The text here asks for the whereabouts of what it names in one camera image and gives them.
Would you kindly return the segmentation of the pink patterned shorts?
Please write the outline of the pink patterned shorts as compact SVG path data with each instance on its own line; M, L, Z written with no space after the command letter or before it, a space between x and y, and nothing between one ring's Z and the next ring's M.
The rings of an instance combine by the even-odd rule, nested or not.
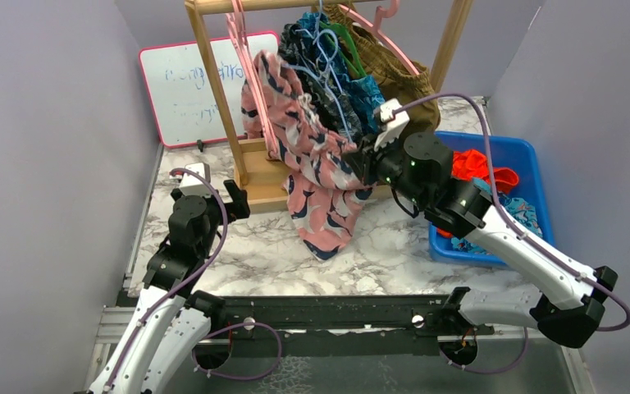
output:
M306 80L278 54L258 52L253 67L267 114L260 115L245 83L240 104L244 132L250 139L265 138L268 157L288 167L282 187L299 237L316 258L331 259L351 242L372 194L372 187L342 158L356 145L322 123L316 96L304 89Z

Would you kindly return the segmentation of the orange mesh shorts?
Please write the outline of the orange mesh shorts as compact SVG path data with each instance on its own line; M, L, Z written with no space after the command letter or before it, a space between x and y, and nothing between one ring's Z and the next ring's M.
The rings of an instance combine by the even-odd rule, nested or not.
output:
M520 181L516 171L509 167L493 167L493 174L497 193L509 194ZM476 149L454 152L451 177L461 181L479 180L478 185L487 194L492 193L487 156Z

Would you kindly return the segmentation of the light blue shark shorts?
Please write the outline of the light blue shark shorts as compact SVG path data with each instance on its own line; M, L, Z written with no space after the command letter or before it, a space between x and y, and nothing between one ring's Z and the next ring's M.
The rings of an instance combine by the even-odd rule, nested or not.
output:
M499 192L499 201L507 211L507 213L517 222L533 232L540 238L544 238L544 232L539 224L536 208L522 197L508 197L506 193ZM449 237L452 250L468 253L491 255L491 253L482 248L480 245L460 239L457 237Z

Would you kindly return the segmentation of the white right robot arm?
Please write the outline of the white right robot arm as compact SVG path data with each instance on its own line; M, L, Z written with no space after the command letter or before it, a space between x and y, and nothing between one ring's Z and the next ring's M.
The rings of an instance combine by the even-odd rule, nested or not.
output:
M433 132L403 144L379 144L369 135L342 158L361 181L390 186L434 227L481 246L537 288L522 294L455 290L440 314L447 332L498 323L536 329L561 346L580 348L600 330L616 273L569 258L512 218L498 198L454 177L454 152Z

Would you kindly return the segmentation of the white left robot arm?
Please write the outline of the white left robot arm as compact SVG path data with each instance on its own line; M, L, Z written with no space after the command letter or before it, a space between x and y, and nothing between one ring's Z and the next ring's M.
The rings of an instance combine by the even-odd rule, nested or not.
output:
M135 311L89 393L161 393L202 336L225 326L224 301L195 284L217 257L228 224L250 215L248 194L224 181L229 203L174 189L168 233L147 264Z

